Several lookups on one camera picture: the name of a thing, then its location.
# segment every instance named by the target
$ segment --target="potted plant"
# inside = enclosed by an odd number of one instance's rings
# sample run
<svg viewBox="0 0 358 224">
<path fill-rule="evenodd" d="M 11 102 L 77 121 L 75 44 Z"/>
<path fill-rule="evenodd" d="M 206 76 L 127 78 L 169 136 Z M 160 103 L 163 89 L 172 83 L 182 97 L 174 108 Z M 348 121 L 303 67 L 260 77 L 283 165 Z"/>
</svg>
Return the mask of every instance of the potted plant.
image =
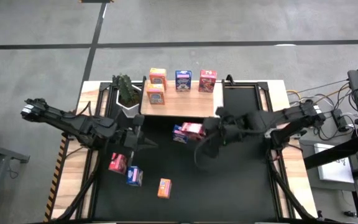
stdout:
<svg viewBox="0 0 358 224">
<path fill-rule="evenodd" d="M 122 111 L 128 118 L 134 118 L 139 114 L 139 102 L 142 97 L 141 89 L 132 85 L 131 78 L 128 75 L 112 76 L 113 85 L 118 87 L 116 104 L 122 108 Z"/>
</svg>

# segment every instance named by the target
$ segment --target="pink box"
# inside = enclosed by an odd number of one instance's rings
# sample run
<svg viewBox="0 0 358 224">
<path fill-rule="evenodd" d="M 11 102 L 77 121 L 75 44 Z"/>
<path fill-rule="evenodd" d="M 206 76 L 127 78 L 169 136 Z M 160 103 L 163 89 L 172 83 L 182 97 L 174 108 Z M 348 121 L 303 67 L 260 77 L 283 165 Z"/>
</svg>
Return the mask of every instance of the pink box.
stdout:
<svg viewBox="0 0 358 224">
<path fill-rule="evenodd" d="M 119 174 L 125 174 L 125 171 L 127 170 L 127 158 L 124 155 L 117 155 L 114 152 L 111 157 L 109 170 L 117 172 Z"/>
<path fill-rule="evenodd" d="M 198 91 L 212 93 L 216 82 L 216 71 L 202 70 L 200 73 L 200 85 Z"/>
</svg>

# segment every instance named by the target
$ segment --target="gray floor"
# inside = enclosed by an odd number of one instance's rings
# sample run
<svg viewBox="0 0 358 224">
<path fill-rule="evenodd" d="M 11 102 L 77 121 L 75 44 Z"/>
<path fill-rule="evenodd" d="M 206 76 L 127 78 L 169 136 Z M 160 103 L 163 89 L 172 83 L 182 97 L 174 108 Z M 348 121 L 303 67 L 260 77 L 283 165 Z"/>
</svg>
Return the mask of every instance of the gray floor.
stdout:
<svg viewBox="0 0 358 224">
<path fill-rule="evenodd" d="M 0 0 L 0 45 L 91 43 L 100 6 L 76 0 Z M 358 0 L 117 0 L 108 4 L 99 42 L 347 39 L 358 39 Z M 43 219 L 60 131 L 26 122 L 19 113 L 23 100 L 36 97 L 72 110 L 88 52 L 0 50 L 0 146 L 31 155 L 27 165 L 12 163 L 20 175 L 4 183 L 0 223 Z M 176 69 L 210 68 L 219 78 L 230 73 L 241 80 L 282 79 L 287 89 L 302 90 L 345 79 L 348 70 L 358 68 L 358 45 L 99 49 L 89 79 L 109 80 L 122 72 L 138 80 L 150 67 L 168 69 L 169 79 Z M 303 96 L 330 93 L 343 84 Z M 323 101 L 320 107 L 330 110 Z M 354 113 L 347 101 L 341 109 Z M 334 128 L 332 122 L 324 125 L 327 134 Z M 313 196 L 325 217 L 358 222 L 341 214 L 354 210 L 350 193 L 342 197 L 340 191 L 313 189 Z"/>
</svg>

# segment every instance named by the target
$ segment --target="orange box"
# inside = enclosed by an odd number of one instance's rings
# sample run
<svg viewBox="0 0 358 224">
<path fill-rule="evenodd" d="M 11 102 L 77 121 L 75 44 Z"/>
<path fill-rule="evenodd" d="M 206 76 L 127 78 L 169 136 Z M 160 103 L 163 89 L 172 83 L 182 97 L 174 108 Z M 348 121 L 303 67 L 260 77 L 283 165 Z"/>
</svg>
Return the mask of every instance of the orange box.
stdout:
<svg viewBox="0 0 358 224">
<path fill-rule="evenodd" d="M 164 91 L 167 90 L 167 70 L 164 68 L 151 68 L 150 82 L 152 84 L 163 84 Z"/>
<path fill-rule="evenodd" d="M 171 194 L 171 187 L 172 182 L 170 179 L 161 178 L 157 196 L 160 198 L 169 198 Z"/>
<path fill-rule="evenodd" d="M 148 84 L 147 96 L 149 97 L 150 104 L 164 105 L 164 86 L 162 84 Z"/>
</svg>

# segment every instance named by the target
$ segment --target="tabletop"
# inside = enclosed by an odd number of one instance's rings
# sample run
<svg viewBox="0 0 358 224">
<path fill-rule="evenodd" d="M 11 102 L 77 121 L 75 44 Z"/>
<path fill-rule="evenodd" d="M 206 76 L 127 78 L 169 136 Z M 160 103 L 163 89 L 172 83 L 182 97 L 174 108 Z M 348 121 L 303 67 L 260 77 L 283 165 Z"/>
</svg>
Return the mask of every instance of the tabletop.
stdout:
<svg viewBox="0 0 358 224">
<path fill-rule="evenodd" d="M 237 82 L 267 82 L 273 110 L 282 110 L 290 106 L 283 80 L 238 80 Z M 77 111 L 81 111 L 90 101 L 91 110 L 94 114 L 99 94 L 100 83 L 101 81 L 87 81 L 83 83 L 80 99 L 78 101 Z M 219 87 L 219 85 L 221 86 L 221 83 L 217 82 L 216 85 L 217 86 L 215 86 L 215 89 L 221 90 L 221 87 Z M 267 101 L 266 97 L 264 96 L 264 92 L 261 91 L 260 93 L 262 106 L 264 107 L 264 110 L 267 110 Z M 222 99 L 216 98 L 216 96 L 219 95 L 214 94 L 213 109 L 215 109 L 216 105 L 220 104 L 217 102 L 222 101 Z M 101 105 L 101 116 L 103 116 L 106 102 L 107 94 L 104 94 Z M 299 146 L 299 142 L 296 140 L 291 140 L 290 144 Z M 58 151 L 57 163 L 55 166 L 55 172 L 53 173 L 50 194 L 47 200 L 47 208 L 45 211 L 44 221 L 59 217 L 70 205 L 70 203 L 80 190 L 83 176 L 85 174 L 85 163 L 88 150 L 83 148 L 71 154 L 69 157 L 66 157 L 68 153 L 73 152 L 80 147 L 80 144 L 76 140 L 69 141 L 66 138 L 62 138 L 61 140 L 60 148 Z M 93 152 L 91 160 L 91 170 L 94 167 L 97 153 L 98 152 L 96 151 Z M 314 204 L 310 183 L 308 180 L 305 164 L 303 162 L 302 152 L 294 147 L 288 146 L 283 150 L 282 153 L 287 173 L 287 179 L 291 191 L 298 199 L 298 201 L 302 204 L 302 206 L 304 206 L 304 208 L 308 211 L 308 213 L 310 213 L 314 217 L 317 217 L 316 206 Z M 87 217 L 88 215 L 91 189 L 92 187 L 89 189 L 84 199 L 81 214 L 81 217 L 83 218 Z M 280 195 L 280 203 L 282 207 L 283 216 L 288 217 L 289 214 L 287 209 L 287 200 L 279 186 L 278 191 Z"/>
</svg>

